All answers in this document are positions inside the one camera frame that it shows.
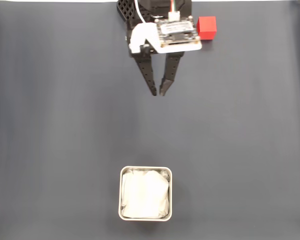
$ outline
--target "gray table surface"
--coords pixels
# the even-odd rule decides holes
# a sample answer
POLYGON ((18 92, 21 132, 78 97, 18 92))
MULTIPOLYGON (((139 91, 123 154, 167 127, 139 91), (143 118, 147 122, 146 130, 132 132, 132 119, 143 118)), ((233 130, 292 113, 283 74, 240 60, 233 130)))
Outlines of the gray table surface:
POLYGON ((297 13, 193 3, 217 36, 153 97, 115 3, 0 2, 0 240, 300 240, 297 13), (170 221, 119 218, 127 165, 172 170, 170 221))

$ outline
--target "white tissue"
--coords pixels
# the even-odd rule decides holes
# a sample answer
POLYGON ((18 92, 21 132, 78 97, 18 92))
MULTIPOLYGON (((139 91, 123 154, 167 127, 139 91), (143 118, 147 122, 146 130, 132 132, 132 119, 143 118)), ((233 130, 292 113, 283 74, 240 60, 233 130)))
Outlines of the white tissue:
POLYGON ((166 171, 127 171, 122 176, 122 215, 138 219, 168 215, 168 177, 166 171))

